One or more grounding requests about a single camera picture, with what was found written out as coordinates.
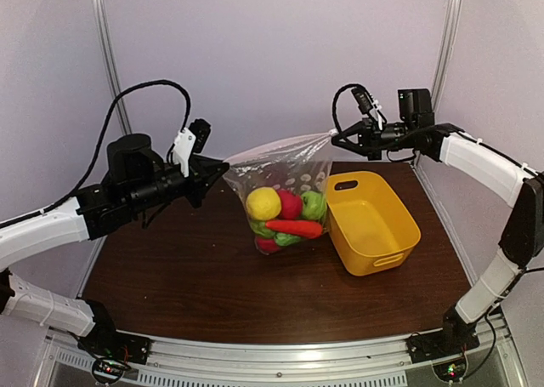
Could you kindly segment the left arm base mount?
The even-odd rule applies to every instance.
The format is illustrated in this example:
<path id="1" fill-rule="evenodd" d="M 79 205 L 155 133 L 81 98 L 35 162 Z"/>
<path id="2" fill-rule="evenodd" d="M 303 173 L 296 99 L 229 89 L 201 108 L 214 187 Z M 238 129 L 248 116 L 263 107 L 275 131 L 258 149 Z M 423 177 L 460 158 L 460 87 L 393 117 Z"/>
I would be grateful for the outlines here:
<path id="1" fill-rule="evenodd" d="M 100 358 L 115 359 L 123 364 L 147 363 L 151 340 L 129 333 L 90 333 L 76 336 L 78 346 Z"/>

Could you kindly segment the orange toy carrot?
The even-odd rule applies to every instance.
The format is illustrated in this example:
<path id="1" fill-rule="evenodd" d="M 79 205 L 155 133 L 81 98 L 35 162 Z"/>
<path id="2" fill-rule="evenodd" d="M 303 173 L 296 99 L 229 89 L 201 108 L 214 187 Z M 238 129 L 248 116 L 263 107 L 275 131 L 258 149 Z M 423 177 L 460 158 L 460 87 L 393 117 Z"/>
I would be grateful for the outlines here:
<path id="1" fill-rule="evenodd" d="M 320 223 L 310 220 L 281 220 L 275 219 L 265 223 L 265 226 L 273 231 L 314 239 L 323 234 Z"/>

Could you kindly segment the clear zip top bag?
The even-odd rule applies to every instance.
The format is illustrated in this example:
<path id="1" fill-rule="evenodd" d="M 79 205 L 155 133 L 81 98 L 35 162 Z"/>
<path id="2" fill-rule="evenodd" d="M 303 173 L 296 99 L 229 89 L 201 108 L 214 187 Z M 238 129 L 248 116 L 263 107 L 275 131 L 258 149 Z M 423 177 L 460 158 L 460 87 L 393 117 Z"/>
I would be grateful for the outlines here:
<path id="1" fill-rule="evenodd" d="M 331 140 L 337 130 L 277 140 L 227 159 L 256 249 L 277 253 L 326 232 Z"/>

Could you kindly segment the green toy apple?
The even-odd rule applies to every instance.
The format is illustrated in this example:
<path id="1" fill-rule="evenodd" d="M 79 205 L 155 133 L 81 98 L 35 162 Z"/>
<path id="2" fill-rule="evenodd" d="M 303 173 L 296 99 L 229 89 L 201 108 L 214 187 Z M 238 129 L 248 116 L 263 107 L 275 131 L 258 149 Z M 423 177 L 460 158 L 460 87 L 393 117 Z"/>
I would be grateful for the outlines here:
<path id="1" fill-rule="evenodd" d="M 318 191 L 305 191 L 301 198 L 303 200 L 303 219 L 320 221 L 324 218 L 327 210 L 326 198 Z"/>

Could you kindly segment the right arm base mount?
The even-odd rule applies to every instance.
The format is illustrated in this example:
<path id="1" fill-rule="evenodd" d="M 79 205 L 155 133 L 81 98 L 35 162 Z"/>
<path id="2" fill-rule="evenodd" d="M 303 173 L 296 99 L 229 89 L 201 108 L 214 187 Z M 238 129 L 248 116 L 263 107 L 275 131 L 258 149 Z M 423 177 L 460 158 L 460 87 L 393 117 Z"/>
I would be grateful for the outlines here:
<path id="1" fill-rule="evenodd" d="M 412 333 L 405 342 L 411 362 L 414 364 L 436 361 L 449 356 L 459 356 L 467 350 L 473 350 L 480 346 L 476 335 L 469 335 L 461 342 L 447 341 L 442 329 L 430 333 Z"/>

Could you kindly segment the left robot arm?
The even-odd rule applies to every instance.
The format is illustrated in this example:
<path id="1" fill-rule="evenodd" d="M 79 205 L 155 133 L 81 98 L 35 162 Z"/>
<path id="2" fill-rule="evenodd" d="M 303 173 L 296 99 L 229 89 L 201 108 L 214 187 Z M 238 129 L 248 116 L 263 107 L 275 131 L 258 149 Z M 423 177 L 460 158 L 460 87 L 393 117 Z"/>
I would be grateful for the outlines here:
<path id="1" fill-rule="evenodd" d="M 9 267 L 23 259 L 75 242 L 115 232 L 146 212 L 162 211 L 184 197 L 201 206 L 209 189 L 228 170 L 227 162 L 204 157 L 204 138 L 184 129 L 165 161 L 147 134 L 130 134 L 107 146 L 108 171 L 102 182 L 76 190 L 52 210 L 1 224 L 1 312 L 72 333 L 103 356 L 122 349 L 122 337 L 99 302 L 68 299 L 37 287 Z"/>

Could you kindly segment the light green toy squash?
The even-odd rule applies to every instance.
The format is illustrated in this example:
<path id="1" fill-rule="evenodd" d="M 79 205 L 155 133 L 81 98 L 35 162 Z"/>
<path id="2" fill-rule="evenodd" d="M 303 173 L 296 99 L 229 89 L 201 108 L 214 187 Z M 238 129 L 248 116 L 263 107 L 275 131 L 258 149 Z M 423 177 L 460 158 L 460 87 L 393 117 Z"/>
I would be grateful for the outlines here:
<path id="1" fill-rule="evenodd" d="M 255 234 L 256 237 L 263 238 L 263 239 L 275 238 L 275 232 L 266 227 L 265 221 L 251 219 L 249 221 L 249 225 L 252 232 Z"/>

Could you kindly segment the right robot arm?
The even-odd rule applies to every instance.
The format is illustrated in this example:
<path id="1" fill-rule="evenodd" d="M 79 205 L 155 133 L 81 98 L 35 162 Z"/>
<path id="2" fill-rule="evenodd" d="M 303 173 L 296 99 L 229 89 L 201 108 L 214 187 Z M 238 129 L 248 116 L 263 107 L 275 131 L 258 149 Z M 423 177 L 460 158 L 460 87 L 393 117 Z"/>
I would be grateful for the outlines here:
<path id="1" fill-rule="evenodd" d="M 505 300 L 543 249 L 543 174 L 516 161 L 464 128 L 436 122 L 427 89 L 397 93 L 399 121 L 390 122 L 378 101 L 360 83 L 348 83 L 333 95 L 331 142 L 369 160 L 384 153 L 411 150 L 473 179 L 488 191 L 491 210 L 504 224 L 496 255 L 479 279 L 443 316 L 436 347 L 447 355 L 468 341 L 476 323 Z"/>

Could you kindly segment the small red toy tomato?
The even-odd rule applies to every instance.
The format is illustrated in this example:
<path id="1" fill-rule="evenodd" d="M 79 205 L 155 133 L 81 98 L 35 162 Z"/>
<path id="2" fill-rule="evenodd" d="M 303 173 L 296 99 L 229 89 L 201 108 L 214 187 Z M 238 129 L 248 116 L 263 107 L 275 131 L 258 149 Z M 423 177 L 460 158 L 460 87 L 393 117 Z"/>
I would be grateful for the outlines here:
<path id="1" fill-rule="evenodd" d="M 281 219 L 298 219 L 303 211 L 303 200 L 300 196 L 293 194 L 289 190 L 278 190 L 281 210 L 279 217 Z"/>

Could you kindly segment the red toy pepper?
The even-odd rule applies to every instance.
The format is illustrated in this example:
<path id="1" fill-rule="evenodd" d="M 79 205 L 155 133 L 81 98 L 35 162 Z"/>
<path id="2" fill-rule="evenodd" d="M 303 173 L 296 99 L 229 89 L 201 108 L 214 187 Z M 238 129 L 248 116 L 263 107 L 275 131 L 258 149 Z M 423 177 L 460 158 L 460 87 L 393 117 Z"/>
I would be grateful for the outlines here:
<path id="1" fill-rule="evenodd" d="M 256 236 L 255 245 L 260 252 L 265 254 L 272 254 L 281 250 L 281 247 L 272 238 Z"/>

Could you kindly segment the yellow plastic basket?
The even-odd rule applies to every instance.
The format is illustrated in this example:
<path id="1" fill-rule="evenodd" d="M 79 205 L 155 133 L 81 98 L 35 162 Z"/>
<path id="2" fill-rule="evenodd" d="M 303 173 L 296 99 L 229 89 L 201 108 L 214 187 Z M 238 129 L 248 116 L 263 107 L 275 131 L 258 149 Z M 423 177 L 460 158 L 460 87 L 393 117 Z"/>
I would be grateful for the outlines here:
<path id="1" fill-rule="evenodd" d="M 369 276 L 404 263 L 422 234 L 389 183 L 369 171 L 327 180 L 327 230 L 346 271 Z"/>

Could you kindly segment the yellow toy lemon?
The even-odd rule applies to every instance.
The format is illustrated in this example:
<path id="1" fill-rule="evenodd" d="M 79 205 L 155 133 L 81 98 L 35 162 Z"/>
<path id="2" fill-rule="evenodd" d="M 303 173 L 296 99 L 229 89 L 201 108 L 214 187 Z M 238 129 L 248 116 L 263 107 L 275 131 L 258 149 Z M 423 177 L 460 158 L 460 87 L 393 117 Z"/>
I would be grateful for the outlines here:
<path id="1" fill-rule="evenodd" d="M 272 187 L 260 187 L 246 198 L 246 211 L 251 219 L 266 221 L 276 218 L 281 212 L 281 200 Z"/>

